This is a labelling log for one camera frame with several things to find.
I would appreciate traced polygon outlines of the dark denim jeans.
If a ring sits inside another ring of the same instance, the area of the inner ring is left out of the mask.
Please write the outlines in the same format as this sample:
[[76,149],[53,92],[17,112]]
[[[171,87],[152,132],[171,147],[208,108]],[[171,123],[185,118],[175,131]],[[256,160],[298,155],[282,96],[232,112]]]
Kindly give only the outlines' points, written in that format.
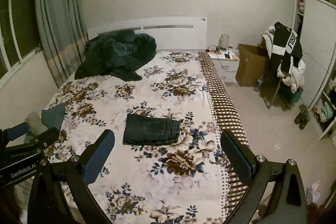
[[182,122],[183,120],[128,114],[123,143],[155,146],[177,143]]

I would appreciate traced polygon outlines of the blue-grey folded cloth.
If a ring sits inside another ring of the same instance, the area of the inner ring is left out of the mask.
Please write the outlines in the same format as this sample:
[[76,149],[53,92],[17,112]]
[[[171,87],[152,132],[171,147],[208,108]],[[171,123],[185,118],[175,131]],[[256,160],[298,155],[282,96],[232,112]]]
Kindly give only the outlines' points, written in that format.
[[66,113],[66,106],[63,103],[47,110],[42,110],[41,121],[47,128],[61,130],[63,119]]

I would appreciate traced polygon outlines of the floral bed blanket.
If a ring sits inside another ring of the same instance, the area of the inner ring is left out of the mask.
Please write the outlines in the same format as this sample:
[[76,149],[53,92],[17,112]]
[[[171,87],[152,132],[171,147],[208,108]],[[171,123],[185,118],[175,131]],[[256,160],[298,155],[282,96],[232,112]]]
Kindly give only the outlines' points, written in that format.
[[205,52],[159,52],[139,81],[68,79],[52,162],[82,153],[105,130],[115,145],[90,190],[113,223],[222,223],[244,194],[221,132],[246,143],[238,112]]

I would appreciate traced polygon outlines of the green plastic basket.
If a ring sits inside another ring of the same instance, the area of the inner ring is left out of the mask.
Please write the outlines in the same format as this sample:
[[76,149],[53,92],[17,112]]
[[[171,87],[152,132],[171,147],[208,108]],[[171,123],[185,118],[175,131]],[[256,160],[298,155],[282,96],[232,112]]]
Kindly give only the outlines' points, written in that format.
[[302,93],[303,88],[298,88],[295,93],[292,93],[290,87],[284,84],[281,84],[278,90],[280,98],[289,110],[298,102]]

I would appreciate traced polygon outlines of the grey plaid curtain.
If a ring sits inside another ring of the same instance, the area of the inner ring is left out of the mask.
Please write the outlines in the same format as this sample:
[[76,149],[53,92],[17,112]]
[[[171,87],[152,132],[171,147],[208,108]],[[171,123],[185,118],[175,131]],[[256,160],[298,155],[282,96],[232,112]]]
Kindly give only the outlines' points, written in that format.
[[39,36],[56,86],[61,86],[84,61],[87,32],[79,0],[35,0]]

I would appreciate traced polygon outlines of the dark green quilt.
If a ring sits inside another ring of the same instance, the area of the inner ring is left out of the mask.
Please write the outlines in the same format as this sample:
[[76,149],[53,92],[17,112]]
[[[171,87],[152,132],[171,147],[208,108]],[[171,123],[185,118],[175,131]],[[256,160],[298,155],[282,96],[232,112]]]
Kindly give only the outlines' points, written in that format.
[[125,82],[140,81],[136,71],[156,55],[155,38],[122,30],[90,39],[84,50],[85,60],[75,72],[75,79],[110,75]]

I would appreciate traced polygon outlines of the brown cardboard box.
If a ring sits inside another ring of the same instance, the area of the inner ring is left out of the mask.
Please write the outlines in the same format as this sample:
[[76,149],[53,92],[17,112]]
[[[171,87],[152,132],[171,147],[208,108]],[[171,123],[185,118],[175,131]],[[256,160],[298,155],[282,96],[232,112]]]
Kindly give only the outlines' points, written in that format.
[[257,79],[267,70],[269,55],[264,46],[238,44],[239,67],[236,82],[240,86],[254,86]]

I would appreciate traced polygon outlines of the white nightstand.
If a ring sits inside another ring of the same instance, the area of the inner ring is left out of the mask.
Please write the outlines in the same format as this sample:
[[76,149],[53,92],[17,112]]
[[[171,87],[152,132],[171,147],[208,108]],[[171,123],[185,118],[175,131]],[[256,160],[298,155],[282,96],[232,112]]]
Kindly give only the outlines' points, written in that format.
[[239,58],[230,51],[221,51],[220,54],[208,52],[207,54],[223,82],[235,83],[240,62]]

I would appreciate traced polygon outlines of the black white jacket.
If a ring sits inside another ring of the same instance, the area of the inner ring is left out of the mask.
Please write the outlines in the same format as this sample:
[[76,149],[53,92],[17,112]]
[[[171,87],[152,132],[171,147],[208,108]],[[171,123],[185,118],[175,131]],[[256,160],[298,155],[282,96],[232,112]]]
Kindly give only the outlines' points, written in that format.
[[274,24],[274,37],[270,69],[275,73],[280,67],[284,73],[292,74],[293,67],[298,68],[302,59],[302,46],[297,33],[280,22]]

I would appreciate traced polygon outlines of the beige table lamp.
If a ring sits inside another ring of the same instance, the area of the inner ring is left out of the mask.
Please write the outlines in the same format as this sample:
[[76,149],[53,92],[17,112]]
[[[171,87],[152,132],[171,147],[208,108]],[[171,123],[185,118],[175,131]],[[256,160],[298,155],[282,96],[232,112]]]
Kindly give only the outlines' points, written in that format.
[[230,36],[228,34],[221,34],[219,38],[218,47],[221,50],[226,50],[229,46],[229,40],[230,40]]

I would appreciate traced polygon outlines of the white headboard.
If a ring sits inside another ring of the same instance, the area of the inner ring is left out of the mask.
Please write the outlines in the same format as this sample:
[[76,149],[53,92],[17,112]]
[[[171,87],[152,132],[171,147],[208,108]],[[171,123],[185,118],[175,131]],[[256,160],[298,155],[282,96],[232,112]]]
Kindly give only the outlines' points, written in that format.
[[207,19],[167,16],[111,22],[90,28],[88,38],[114,31],[133,30],[155,38],[157,50],[204,50],[207,46]]

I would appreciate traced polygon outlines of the white wardrobe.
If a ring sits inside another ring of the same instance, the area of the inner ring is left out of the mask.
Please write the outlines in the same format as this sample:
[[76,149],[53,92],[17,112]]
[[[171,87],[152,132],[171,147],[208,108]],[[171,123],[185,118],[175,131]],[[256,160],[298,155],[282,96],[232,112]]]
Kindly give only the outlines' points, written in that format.
[[307,106],[322,139],[335,123],[335,113],[326,118],[322,112],[335,109],[326,89],[335,68],[335,5],[324,0],[294,0],[291,28],[299,35],[306,64],[302,101]]

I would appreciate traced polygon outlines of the window frame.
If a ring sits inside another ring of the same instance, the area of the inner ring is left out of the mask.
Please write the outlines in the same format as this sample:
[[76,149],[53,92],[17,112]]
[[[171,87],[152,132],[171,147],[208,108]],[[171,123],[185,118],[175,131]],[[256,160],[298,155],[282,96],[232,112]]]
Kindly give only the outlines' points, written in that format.
[[1,87],[41,50],[35,0],[1,0]]

